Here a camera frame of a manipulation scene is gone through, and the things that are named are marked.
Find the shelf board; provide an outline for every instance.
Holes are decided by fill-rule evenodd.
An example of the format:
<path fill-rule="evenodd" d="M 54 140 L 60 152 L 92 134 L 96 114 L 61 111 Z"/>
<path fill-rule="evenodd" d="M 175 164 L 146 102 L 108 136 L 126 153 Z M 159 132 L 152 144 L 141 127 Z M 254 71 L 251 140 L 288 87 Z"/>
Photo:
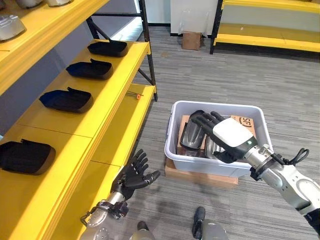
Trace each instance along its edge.
<path fill-rule="evenodd" d="M 65 208 L 52 240 L 79 239 L 85 229 L 80 223 L 80 217 L 97 202 L 108 197 L 118 169 L 129 158 L 156 88 L 132 84 L 129 90 L 143 96 L 137 100 L 126 95 L 123 99 Z"/>
<path fill-rule="evenodd" d="M 38 176 L 0 169 L 0 239 L 42 239 L 57 217 L 58 209 L 75 188 L 74 175 L 80 168 L 91 138 L 14 125 L 0 144 L 21 139 L 49 144 L 56 150 L 53 165 Z"/>
<path fill-rule="evenodd" d="M 320 4 L 302 0 L 224 0 L 222 9 L 227 5 L 320 13 Z"/>
<path fill-rule="evenodd" d="M 58 89 L 66 91 L 67 87 L 71 87 L 91 93 L 94 104 L 88 112 L 78 114 L 58 111 L 44 107 L 36 99 L 17 123 L 29 127 L 94 138 L 101 127 L 103 129 L 108 127 L 149 51 L 149 43 L 128 42 L 128 48 L 128 53 L 124 57 L 94 55 L 85 48 L 73 61 L 73 63 L 89 62 L 90 58 L 93 58 L 112 63 L 113 74 L 108 80 L 72 77 L 66 70 L 63 70 L 45 89 L 44 93 Z"/>
<path fill-rule="evenodd" d="M 57 155 L 51 168 L 40 176 L 0 170 L 0 195 L 5 196 L 0 198 L 0 206 L 3 206 L 0 217 L 6 219 L 5 224 L 0 225 L 0 239 L 50 238 L 144 57 L 150 52 L 148 42 L 128 42 L 128 48 L 124 57 L 91 55 L 84 49 L 75 59 L 78 62 L 94 58 L 112 63 L 114 72 L 108 80 L 75 78 L 64 70 L 45 90 L 71 87 L 90 92 L 94 103 L 88 112 L 57 111 L 36 100 L 5 134 L 1 143 L 22 138 L 48 143 L 57 150 Z M 133 84 L 131 90 L 143 96 L 140 100 L 131 97 L 133 102 L 124 101 L 130 104 L 126 105 L 130 109 L 128 113 L 136 106 L 133 117 L 136 122 L 130 124 L 132 132 L 125 138 L 126 143 L 130 142 L 130 137 L 136 136 L 133 124 L 140 129 L 140 121 L 143 121 L 144 111 L 147 111 L 156 89 L 155 86 Z M 127 151 L 132 149 L 130 145 L 125 147 Z"/>
<path fill-rule="evenodd" d="M 31 9 L 21 9 L 14 0 L 6 1 L 1 14 L 19 16 L 26 32 L 0 43 L 0 95 L 42 56 L 109 0 L 73 0 L 49 7 L 45 1 Z"/>
<path fill-rule="evenodd" d="M 90 161 L 52 234 L 51 240 L 79 239 L 86 227 L 80 217 L 109 195 L 120 167 Z"/>
<path fill-rule="evenodd" d="M 222 23 L 216 43 L 320 52 L 320 33 L 278 27 Z"/>
<path fill-rule="evenodd" d="M 121 167 L 129 158 L 156 87 L 131 84 L 129 91 L 143 96 L 140 100 L 130 95 L 124 97 L 92 157 L 93 161 Z"/>

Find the cardboard box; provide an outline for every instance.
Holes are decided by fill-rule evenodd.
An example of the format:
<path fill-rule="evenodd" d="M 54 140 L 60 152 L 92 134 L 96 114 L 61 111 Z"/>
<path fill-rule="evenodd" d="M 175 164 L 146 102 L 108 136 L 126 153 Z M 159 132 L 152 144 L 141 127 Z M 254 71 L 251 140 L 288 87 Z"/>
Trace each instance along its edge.
<path fill-rule="evenodd" d="M 201 147 L 198 150 L 190 150 L 190 149 L 183 147 L 180 144 L 180 139 L 181 139 L 182 133 L 184 131 L 185 124 L 189 120 L 189 117 L 190 117 L 189 115 L 183 115 L 181 118 L 178 141 L 177 141 L 177 146 L 176 146 L 176 154 L 182 155 L 182 156 L 206 158 L 205 147 L 206 147 L 206 137 L 207 136 L 205 136 L 203 138 Z M 237 115 L 231 115 L 230 117 L 233 118 L 234 120 L 238 121 L 239 123 L 241 123 L 241 125 L 248 128 L 248 130 L 253 134 L 253 136 L 256 137 L 255 124 L 254 124 L 254 120 L 252 118 L 245 117 L 245 116 L 237 116 Z"/>
<path fill-rule="evenodd" d="M 177 170 L 174 165 L 174 161 L 172 161 L 169 158 L 165 159 L 164 172 L 165 176 L 168 178 L 178 179 L 197 184 L 205 184 L 214 187 L 232 189 L 238 185 L 237 177 L 219 176 L 213 174 Z"/>
<path fill-rule="evenodd" d="M 189 117 L 190 117 L 189 115 L 183 115 L 181 118 L 179 135 L 178 135 L 178 143 L 176 146 L 176 154 L 183 155 L 183 156 L 205 158 L 206 157 L 205 156 L 206 137 L 203 138 L 203 141 L 202 141 L 202 144 L 201 144 L 201 147 L 199 150 L 190 150 L 190 149 L 183 147 L 180 144 L 180 139 L 181 139 L 182 133 L 184 131 L 185 124 L 189 120 Z"/>
<path fill-rule="evenodd" d="M 241 123 L 242 126 L 248 128 L 248 130 L 253 134 L 253 136 L 256 137 L 255 123 L 252 118 L 237 115 L 231 115 L 230 117 Z"/>
<path fill-rule="evenodd" d="M 184 31 L 182 37 L 182 48 L 189 50 L 199 50 L 201 32 Z"/>

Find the white plastic bin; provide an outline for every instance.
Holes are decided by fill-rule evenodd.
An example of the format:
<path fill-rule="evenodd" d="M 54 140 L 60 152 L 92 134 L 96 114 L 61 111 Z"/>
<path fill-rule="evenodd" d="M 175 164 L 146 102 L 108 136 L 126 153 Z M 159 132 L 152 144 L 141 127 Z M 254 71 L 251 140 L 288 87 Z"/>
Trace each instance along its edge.
<path fill-rule="evenodd" d="M 218 159 L 176 154 L 181 117 L 182 115 L 191 115 L 196 110 L 203 110 L 207 113 L 216 111 L 221 115 L 238 115 L 252 118 L 258 144 L 260 146 L 268 144 L 270 149 L 273 150 L 264 113 L 259 107 L 198 101 L 177 101 L 172 106 L 164 147 L 165 155 L 173 160 L 176 169 L 227 177 L 240 177 L 250 174 L 251 166 L 248 163 L 234 162 L 228 164 Z"/>

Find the cable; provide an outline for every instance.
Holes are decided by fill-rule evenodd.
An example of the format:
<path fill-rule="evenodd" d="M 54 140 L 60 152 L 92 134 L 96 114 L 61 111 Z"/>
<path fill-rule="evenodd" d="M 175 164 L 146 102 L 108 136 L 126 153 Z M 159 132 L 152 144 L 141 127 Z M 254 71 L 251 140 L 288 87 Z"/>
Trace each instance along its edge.
<path fill-rule="evenodd" d="M 304 160 L 309 155 L 309 149 L 301 148 L 297 155 L 292 158 L 291 160 L 287 158 L 283 158 L 283 161 L 286 165 L 293 165 L 296 166 L 297 163 L 300 163 L 302 160 Z"/>

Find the robotic hand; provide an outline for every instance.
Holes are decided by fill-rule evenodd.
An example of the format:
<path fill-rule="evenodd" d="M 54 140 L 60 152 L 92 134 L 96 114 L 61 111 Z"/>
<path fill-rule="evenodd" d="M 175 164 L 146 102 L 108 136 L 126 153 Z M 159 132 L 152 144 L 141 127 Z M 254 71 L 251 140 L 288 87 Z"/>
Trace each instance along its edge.
<path fill-rule="evenodd" d="M 288 160 L 275 154 L 267 144 L 259 146 L 253 134 L 233 118 L 225 119 L 212 111 L 196 114 L 191 120 L 225 149 L 214 152 L 219 160 L 228 164 L 237 160 L 248 162 L 252 166 L 250 176 L 276 189 L 320 235 L 320 186 L 295 167 L 307 157 L 308 149 L 302 148 L 295 158 Z"/>
<path fill-rule="evenodd" d="M 129 159 L 113 180 L 109 197 L 98 202 L 91 211 L 81 217 L 81 222 L 86 226 L 81 240 L 108 240 L 108 229 L 114 224 L 115 219 L 127 215 L 129 209 L 126 201 L 132 197 L 134 191 L 152 184 L 160 176 L 159 171 L 144 175 L 149 167 L 146 164 L 146 156 L 147 154 L 140 149 Z"/>

